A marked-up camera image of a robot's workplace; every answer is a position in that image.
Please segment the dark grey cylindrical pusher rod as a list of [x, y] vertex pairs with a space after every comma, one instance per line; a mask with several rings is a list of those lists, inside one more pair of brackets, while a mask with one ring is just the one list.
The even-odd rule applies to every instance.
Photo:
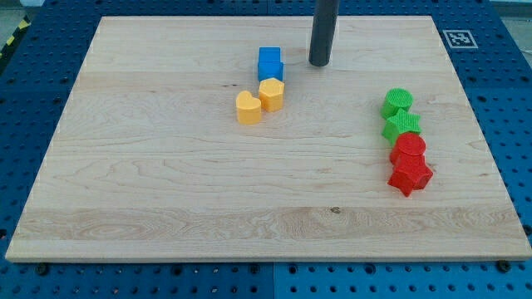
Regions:
[[326, 66], [331, 57], [340, 0], [316, 0], [308, 61], [313, 66]]

